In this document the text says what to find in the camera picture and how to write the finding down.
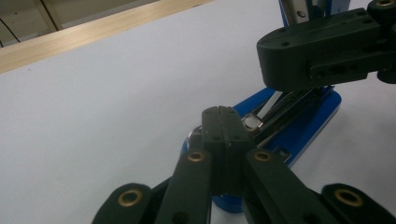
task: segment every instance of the white table surface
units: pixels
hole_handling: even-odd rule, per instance
[[[204,109],[264,87],[256,42],[281,26],[276,0],[216,0],[0,75],[0,223],[90,223],[117,187],[165,180]],[[396,87],[371,75],[336,90],[292,170],[396,215]],[[212,223],[247,222],[214,206]]]

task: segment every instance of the wooden edge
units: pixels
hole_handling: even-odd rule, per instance
[[[162,0],[0,49],[0,74],[212,0]]]

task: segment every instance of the white surface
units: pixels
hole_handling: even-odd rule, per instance
[[[117,187],[162,182],[202,110],[263,88],[255,45],[280,26],[277,1],[216,0],[1,75],[0,223],[90,223]],[[339,112],[292,170],[396,215],[396,87],[336,89]],[[212,223],[246,221],[214,208]]]

